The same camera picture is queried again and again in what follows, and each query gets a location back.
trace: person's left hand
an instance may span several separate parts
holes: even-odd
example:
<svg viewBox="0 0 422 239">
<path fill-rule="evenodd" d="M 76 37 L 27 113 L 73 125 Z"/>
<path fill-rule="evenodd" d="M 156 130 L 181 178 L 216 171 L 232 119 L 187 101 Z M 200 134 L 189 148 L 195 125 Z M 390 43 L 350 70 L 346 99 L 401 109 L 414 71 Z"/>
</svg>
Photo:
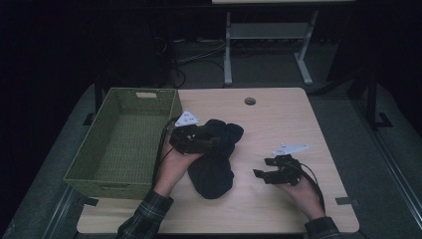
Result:
<svg viewBox="0 0 422 239">
<path fill-rule="evenodd" d="M 182 154 L 173 148 L 170 143 L 167 143 L 162 155 L 165 155 L 165 157 L 161 162 L 154 191 L 161 196 L 168 197 L 174 185 L 183 177 L 189 165 L 198 159 L 202 153 Z"/>
</svg>

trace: black fabric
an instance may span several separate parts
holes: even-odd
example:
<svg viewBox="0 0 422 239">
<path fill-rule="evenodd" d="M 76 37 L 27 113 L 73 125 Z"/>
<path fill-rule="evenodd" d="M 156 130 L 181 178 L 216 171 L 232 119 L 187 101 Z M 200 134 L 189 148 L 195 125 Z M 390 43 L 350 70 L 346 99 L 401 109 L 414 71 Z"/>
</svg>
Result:
<svg viewBox="0 0 422 239">
<path fill-rule="evenodd" d="M 232 188 L 234 173 L 229 158 L 235 143 L 242 138 L 243 128 L 218 119 L 211 119 L 205 125 L 209 133 L 220 137 L 220 143 L 211 153 L 195 160 L 188 173 L 199 194 L 207 199 L 216 199 Z"/>
</svg>

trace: green basket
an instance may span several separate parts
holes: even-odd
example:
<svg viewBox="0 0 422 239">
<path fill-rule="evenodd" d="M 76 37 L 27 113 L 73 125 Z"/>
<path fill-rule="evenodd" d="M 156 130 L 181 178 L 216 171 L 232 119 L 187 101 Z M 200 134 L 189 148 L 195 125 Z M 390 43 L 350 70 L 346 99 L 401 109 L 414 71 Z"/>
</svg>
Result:
<svg viewBox="0 0 422 239">
<path fill-rule="evenodd" d="M 143 199 L 161 132 L 181 114 L 177 90 L 110 89 L 64 180 L 89 197 Z"/>
</svg>

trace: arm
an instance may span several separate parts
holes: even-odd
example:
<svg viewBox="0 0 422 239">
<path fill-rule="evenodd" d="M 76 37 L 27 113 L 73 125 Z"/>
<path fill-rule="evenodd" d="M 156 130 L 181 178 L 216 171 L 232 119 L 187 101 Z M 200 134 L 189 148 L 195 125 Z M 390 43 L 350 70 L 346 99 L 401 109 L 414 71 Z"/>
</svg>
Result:
<svg viewBox="0 0 422 239">
<path fill-rule="evenodd" d="M 308 218 L 309 222 L 305 224 L 305 227 L 311 239 L 342 238 L 332 219 L 327 217 L 322 210 L 313 187 L 304 177 L 296 186 L 289 184 L 276 184 L 276 186 L 288 193 L 296 206 Z"/>
<path fill-rule="evenodd" d="M 118 227 L 116 238 L 155 238 L 165 214 L 173 203 L 170 197 L 173 187 L 183 177 L 188 166 L 201 156 L 198 153 L 181 154 L 173 150 L 169 143 L 163 152 L 169 153 L 163 158 L 157 183 L 133 216 Z"/>
</svg>

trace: plaid shirt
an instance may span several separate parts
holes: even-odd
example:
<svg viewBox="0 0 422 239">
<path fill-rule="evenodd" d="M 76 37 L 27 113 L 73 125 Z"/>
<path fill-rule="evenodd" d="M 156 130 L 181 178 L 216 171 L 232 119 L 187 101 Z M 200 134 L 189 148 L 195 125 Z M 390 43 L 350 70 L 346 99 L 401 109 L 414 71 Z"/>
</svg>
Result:
<svg viewBox="0 0 422 239">
<path fill-rule="evenodd" d="M 173 199 L 150 190 L 137 207 L 133 216 L 117 230 L 117 237 L 126 239 L 155 238 Z M 323 217 L 305 224 L 311 239 L 340 239 L 341 234 L 330 217 Z"/>
</svg>

